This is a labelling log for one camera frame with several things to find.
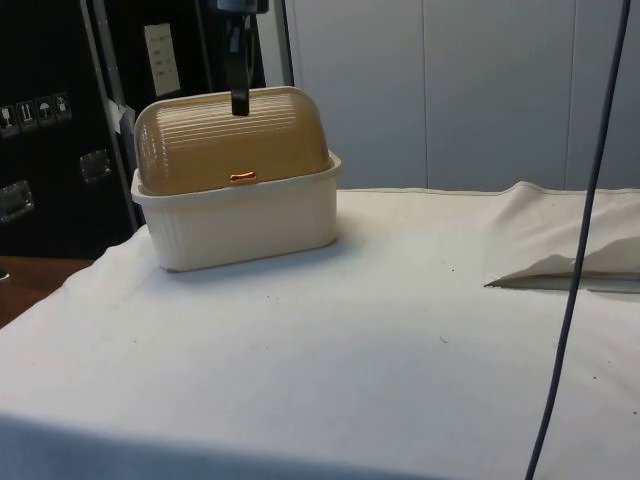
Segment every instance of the black cable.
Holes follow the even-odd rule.
[[[589,237],[589,227],[591,225],[591,211],[593,210],[593,200],[596,193],[596,187],[598,185],[598,177],[600,176],[600,165],[602,165],[604,147],[607,141],[607,133],[609,131],[611,106],[613,104],[613,95],[616,89],[616,82],[618,80],[618,69],[620,68],[620,58],[622,56],[624,37],[627,32],[627,22],[629,20],[630,6],[631,0],[624,0],[622,4],[620,24],[618,26],[618,37],[616,38],[615,50],[613,54],[613,62],[611,64],[611,70],[609,72],[609,83],[607,84],[605,104],[602,112],[602,119],[600,122],[598,146],[596,148],[596,156],[593,161],[591,178],[589,180],[589,188],[587,190],[587,197],[584,204],[582,228],[580,230],[580,240],[578,242],[578,253],[576,254],[576,263],[573,269],[573,276],[571,278],[571,287],[569,289],[569,297],[567,299],[567,308],[564,313],[564,320],[562,322],[562,329],[560,331],[558,350],[556,352],[556,361],[553,366],[551,386],[549,387],[549,396],[547,397],[547,404],[544,408],[544,415],[542,416],[542,422],[540,424],[540,430],[538,431],[538,437],[536,438],[536,444],[533,448],[533,453],[531,454],[531,460],[529,461],[529,468],[527,469],[527,475],[525,477],[526,480],[533,480],[533,476],[536,473],[536,466],[538,465],[538,460],[540,459],[540,452],[542,451],[542,445],[544,444],[544,439],[547,435],[549,421],[551,420],[553,406],[555,404],[556,395],[558,393],[560,374],[562,373],[562,364],[564,362],[564,353],[567,347],[567,339],[569,338],[571,320],[573,318],[573,309],[576,304],[578,287],[580,286],[580,279],[582,277],[582,265],[584,263],[584,255],[587,248],[587,238]]]

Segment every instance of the plastic bread box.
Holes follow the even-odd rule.
[[[135,127],[131,193],[163,268],[188,271],[318,248],[336,238],[336,182],[318,110],[292,87],[155,103]]]

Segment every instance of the white cloth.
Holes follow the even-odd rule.
[[[505,198],[340,192],[336,244],[186,274],[143,228],[0,330],[0,478],[522,478],[565,294],[482,286]],[[637,478],[638,302],[580,293],[540,478]]]
[[[567,288],[585,195],[521,182],[503,192],[489,215],[485,283]],[[640,292],[640,190],[599,190],[582,285]]]

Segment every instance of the orange handle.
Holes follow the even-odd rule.
[[[231,183],[253,183],[257,178],[258,176],[256,175],[256,172],[237,173],[235,175],[230,175],[229,181]]]

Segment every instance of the white panel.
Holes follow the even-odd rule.
[[[271,2],[267,13],[257,15],[258,34],[262,53],[262,66],[267,87],[286,85],[284,68],[288,68],[285,60],[287,52],[282,50],[280,42],[280,10]]]
[[[422,1],[289,0],[287,16],[341,185],[426,186]]]
[[[585,189],[589,182],[621,5],[622,0],[578,0],[567,156],[568,189]]]
[[[425,0],[429,186],[564,186],[574,0]]]
[[[600,174],[604,188],[640,187],[640,4],[631,3]]]

